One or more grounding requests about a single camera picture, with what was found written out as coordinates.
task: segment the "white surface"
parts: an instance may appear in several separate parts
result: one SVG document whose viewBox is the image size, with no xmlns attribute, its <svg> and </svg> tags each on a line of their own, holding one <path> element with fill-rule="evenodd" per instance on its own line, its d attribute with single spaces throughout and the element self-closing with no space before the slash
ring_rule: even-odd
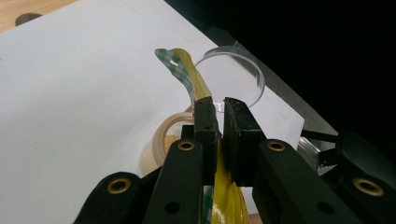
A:
<svg viewBox="0 0 396 224">
<path fill-rule="evenodd" d="M 216 47 L 162 0 L 87 0 L 0 34 L 0 223 L 72 223 L 189 96 L 156 58 Z M 297 147 L 304 120 L 268 88 L 251 108 Z M 247 196 L 250 211 L 255 207 Z"/>
</svg>

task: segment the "brass screw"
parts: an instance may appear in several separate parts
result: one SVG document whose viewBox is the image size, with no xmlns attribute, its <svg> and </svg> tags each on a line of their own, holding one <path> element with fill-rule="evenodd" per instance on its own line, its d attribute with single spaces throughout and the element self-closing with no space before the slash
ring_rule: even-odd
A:
<svg viewBox="0 0 396 224">
<path fill-rule="evenodd" d="M 286 147 L 278 142 L 270 142 L 268 143 L 268 148 L 270 148 L 273 151 L 283 151 L 286 149 Z"/>
<path fill-rule="evenodd" d="M 188 151 L 188 150 L 194 149 L 194 143 L 192 143 L 192 142 L 181 142 L 181 143 L 179 143 L 179 144 L 177 145 L 177 147 L 178 147 L 180 150 Z"/>
<path fill-rule="evenodd" d="M 107 185 L 107 191 L 111 194 L 120 194 L 123 193 L 125 190 L 127 190 L 129 187 L 131 187 L 131 181 L 129 179 L 118 178 L 112 180 Z"/>
<path fill-rule="evenodd" d="M 353 180 L 353 185 L 361 192 L 371 196 L 379 197 L 384 195 L 384 190 L 381 188 L 381 186 L 365 178 L 355 178 Z"/>
</svg>

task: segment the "screw hole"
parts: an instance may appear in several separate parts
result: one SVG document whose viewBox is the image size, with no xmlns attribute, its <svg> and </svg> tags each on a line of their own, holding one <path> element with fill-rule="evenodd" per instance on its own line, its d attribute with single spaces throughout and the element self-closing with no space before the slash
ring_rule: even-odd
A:
<svg viewBox="0 0 396 224">
<path fill-rule="evenodd" d="M 181 150 L 192 150 L 194 148 L 194 143 L 192 142 L 181 142 L 177 145 Z"/>
<path fill-rule="evenodd" d="M 326 214 L 334 214 L 334 208 L 332 208 L 329 204 L 327 203 L 323 203 L 323 202 L 319 202 L 317 204 L 317 208 Z"/>
<path fill-rule="evenodd" d="M 268 144 L 268 147 L 273 151 L 283 151 L 286 149 L 283 144 L 280 144 L 278 142 L 271 142 Z"/>
<path fill-rule="evenodd" d="M 379 197 L 384 195 L 384 190 L 381 188 L 381 186 L 368 179 L 355 178 L 353 180 L 353 185 L 361 192 L 371 196 Z"/>
<path fill-rule="evenodd" d="M 177 213 L 180 210 L 180 204 L 177 202 L 170 202 L 165 206 L 165 212 L 168 214 Z"/>
<path fill-rule="evenodd" d="M 107 185 L 107 191 L 111 194 L 119 194 L 119 193 L 123 193 L 129 187 L 131 187 L 131 181 L 129 179 L 118 178 L 118 179 L 112 180 Z"/>
</svg>

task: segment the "transparent plastic piece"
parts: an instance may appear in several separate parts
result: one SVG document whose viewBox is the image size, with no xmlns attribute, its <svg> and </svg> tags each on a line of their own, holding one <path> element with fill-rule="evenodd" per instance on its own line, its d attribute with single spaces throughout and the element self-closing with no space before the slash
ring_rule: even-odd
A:
<svg viewBox="0 0 396 224">
<path fill-rule="evenodd" d="M 257 58 L 245 49 L 221 46 L 211 49 L 195 64 L 212 92 L 216 110 L 224 112 L 224 99 L 243 101 L 248 107 L 262 97 L 265 82 Z"/>
</svg>

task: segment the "wooden surface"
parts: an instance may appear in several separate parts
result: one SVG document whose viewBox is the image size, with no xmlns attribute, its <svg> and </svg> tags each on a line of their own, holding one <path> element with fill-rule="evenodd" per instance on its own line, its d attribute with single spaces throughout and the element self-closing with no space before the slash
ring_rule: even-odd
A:
<svg viewBox="0 0 396 224">
<path fill-rule="evenodd" d="M 0 0 L 0 33 L 15 27 L 15 20 L 24 13 L 45 15 L 77 0 Z"/>
</svg>

